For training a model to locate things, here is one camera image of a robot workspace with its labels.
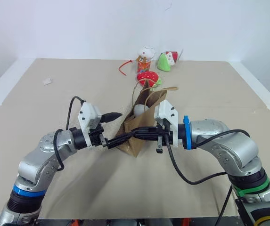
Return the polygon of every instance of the red strawberry toy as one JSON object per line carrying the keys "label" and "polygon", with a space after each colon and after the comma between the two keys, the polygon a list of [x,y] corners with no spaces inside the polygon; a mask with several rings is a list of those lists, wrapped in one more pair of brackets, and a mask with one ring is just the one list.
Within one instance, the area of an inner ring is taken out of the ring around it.
{"label": "red strawberry toy", "polygon": [[[161,84],[161,79],[159,79],[159,75],[157,75],[156,72],[141,72],[137,75],[137,79],[150,79],[147,80],[149,82],[149,87],[152,87],[155,83],[156,84]],[[140,83],[142,86],[144,86],[146,80],[141,80]]]}

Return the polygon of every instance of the yellow object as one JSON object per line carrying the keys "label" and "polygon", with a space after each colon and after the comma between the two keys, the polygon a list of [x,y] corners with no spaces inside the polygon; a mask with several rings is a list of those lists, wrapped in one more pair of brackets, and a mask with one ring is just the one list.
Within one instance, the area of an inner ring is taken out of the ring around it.
{"label": "yellow object", "polygon": [[270,220],[270,216],[265,216],[265,217],[259,218],[259,219],[255,222],[254,226],[258,226],[259,224],[261,224],[262,222],[264,222],[264,221],[266,221],[266,220]]}

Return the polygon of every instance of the table surface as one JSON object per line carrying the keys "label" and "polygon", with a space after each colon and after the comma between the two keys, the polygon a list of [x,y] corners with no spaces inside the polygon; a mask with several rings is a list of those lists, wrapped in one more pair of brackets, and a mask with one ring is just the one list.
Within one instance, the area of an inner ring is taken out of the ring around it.
{"label": "table surface", "polygon": [[[48,132],[65,127],[71,97],[78,95],[102,113],[131,109],[136,64],[122,60],[37,59],[0,106],[0,212],[8,200],[22,158]],[[245,129],[259,146],[270,177],[270,111],[229,63],[180,61],[169,73],[155,69],[162,87],[178,86],[166,99],[181,116],[219,119],[231,129]],[[44,85],[43,80],[52,83]],[[79,127],[75,104],[71,126]],[[123,117],[104,126],[112,138]],[[146,142],[134,158],[118,149],[79,150],[51,183],[41,210],[43,218],[178,218],[217,216],[230,182],[220,176],[191,186],[176,173],[166,151]],[[181,171],[191,180],[222,171],[206,151],[174,149]],[[237,215],[233,194],[226,215]]]}

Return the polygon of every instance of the green zip tie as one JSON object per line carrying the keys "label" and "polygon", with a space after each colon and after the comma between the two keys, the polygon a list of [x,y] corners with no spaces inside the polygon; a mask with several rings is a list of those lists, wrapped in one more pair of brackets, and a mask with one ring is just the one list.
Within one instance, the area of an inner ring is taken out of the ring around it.
{"label": "green zip tie", "polygon": [[234,185],[234,187],[235,187],[235,189],[237,191],[237,194],[240,197],[243,197],[247,193],[253,193],[253,192],[261,191],[262,189],[266,188],[269,185],[269,183],[270,183],[270,180],[267,177],[266,181],[262,185],[259,185],[257,187],[248,188],[248,189],[244,189],[244,190],[241,190],[240,188],[236,187],[235,185]]}

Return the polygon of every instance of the blue clamp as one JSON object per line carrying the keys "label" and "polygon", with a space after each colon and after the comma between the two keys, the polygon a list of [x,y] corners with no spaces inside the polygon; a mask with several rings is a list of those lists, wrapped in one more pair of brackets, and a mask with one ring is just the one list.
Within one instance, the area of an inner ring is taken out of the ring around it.
{"label": "blue clamp", "polygon": [[19,195],[22,195],[22,196],[37,197],[37,196],[44,195],[47,190],[41,191],[41,192],[28,192],[28,191],[21,190],[16,185],[14,185],[13,191],[15,191],[16,193],[18,193]]}
{"label": "blue clamp", "polygon": [[189,118],[187,115],[184,115],[183,123],[185,125],[185,135],[186,135],[186,142],[187,142],[187,150],[191,150],[191,133],[189,127]]}

